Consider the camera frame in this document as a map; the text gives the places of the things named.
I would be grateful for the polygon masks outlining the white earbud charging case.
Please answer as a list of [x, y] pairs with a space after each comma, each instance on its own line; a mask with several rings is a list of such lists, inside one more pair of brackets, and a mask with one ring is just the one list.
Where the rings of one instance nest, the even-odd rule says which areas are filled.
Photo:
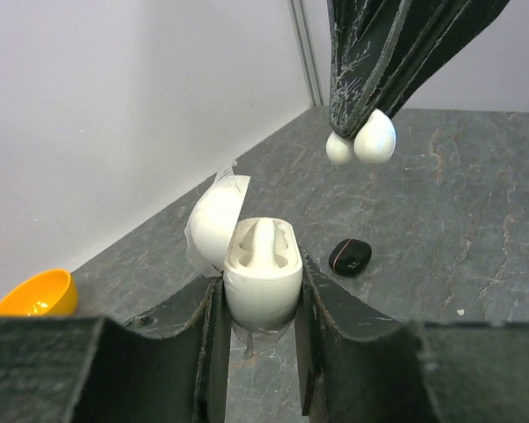
[[302, 289], [302, 256], [283, 219], [241, 219], [250, 177], [228, 165], [190, 213], [184, 229], [188, 262], [221, 277], [235, 335], [246, 354], [276, 343], [294, 319]]

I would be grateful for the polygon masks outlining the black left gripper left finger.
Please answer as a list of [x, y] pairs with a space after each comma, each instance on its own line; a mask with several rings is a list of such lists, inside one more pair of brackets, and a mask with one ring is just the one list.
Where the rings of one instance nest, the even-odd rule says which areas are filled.
[[230, 328], [204, 277], [126, 323], [1, 317], [0, 422], [221, 422]]

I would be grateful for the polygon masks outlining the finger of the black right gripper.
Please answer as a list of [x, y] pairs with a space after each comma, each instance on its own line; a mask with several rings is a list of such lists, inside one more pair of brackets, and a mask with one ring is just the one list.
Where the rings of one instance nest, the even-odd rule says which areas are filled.
[[393, 117], [410, 97], [504, 10], [506, 1], [389, 1], [367, 38], [378, 57], [361, 94], [361, 117]]
[[387, 68], [412, 7], [411, 1], [330, 1], [332, 37], [330, 125], [356, 135], [368, 100]]

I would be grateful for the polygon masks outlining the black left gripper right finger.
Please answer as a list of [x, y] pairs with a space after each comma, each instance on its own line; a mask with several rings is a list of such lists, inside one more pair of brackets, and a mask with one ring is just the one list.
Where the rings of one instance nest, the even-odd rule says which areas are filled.
[[529, 323], [402, 323], [303, 254], [294, 328], [312, 422], [529, 422]]

